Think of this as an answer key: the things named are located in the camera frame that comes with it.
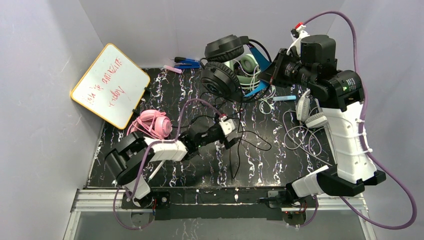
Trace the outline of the pink headphones with cable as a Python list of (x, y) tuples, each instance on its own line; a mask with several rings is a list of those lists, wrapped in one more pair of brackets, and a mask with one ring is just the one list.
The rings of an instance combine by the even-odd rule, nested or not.
[(126, 135), (139, 131), (153, 139), (163, 140), (170, 135), (172, 128), (171, 120), (165, 112), (148, 109), (141, 112), (130, 124)]

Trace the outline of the black blue headphones with cable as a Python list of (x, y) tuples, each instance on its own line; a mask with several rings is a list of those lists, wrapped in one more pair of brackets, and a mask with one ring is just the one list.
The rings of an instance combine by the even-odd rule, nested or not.
[[(202, 85), (207, 89), (208, 93), (227, 101), (237, 102), (240, 105), (257, 102), (257, 94), (248, 98), (243, 95), (242, 87), (237, 74), (225, 62), (234, 60), (244, 53), (244, 46), (247, 45), (258, 61), (259, 70), (266, 69), (271, 64), (269, 52), (261, 54), (254, 46), (256, 40), (248, 36), (228, 35), (216, 41), (210, 42), (205, 47), (205, 59), (207, 63), (202, 66), (200, 80)], [(239, 134), (243, 131), (239, 127), (235, 130)], [(197, 153), (200, 147), (195, 146), (195, 134), (199, 133), (191, 128), (184, 131), (178, 139), (187, 147), (187, 157), (191, 158)]]

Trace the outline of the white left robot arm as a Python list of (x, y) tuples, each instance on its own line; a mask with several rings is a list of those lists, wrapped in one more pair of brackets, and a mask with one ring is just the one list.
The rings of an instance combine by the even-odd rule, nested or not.
[(190, 160), (201, 147), (216, 141), (229, 149), (235, 140), (227, 137), (235, 130), (235, 121), (223, 115), (207, 130), (188, 128), (176, 140), (154, 139), (132, 132), (112, 147), (104, 162), (114, 182), (127, 191), (127, 197), (141, 200), (151, 192), (148, 181), (142, 176), (146, 164), (159, 162), (163, 165), (166, 161)]

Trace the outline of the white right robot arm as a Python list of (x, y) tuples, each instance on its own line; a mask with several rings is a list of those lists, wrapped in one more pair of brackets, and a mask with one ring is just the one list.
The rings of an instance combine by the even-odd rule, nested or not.
[(353, 70), (337, 69), (336, 42), (328, 35), (310, 35), (303, 23), (291, 33), (291, 46), (280, 49), (273, 62), (261, 68), (259, 78), (275, 87), (297, 84), (309, 89), (327, 119), (336, 163), (288, 183), (285, 198), (354, 197), (366, 186), (376, 186), (387, 178), (370, 158), (361, 116), (365, 107), (362, 80)]

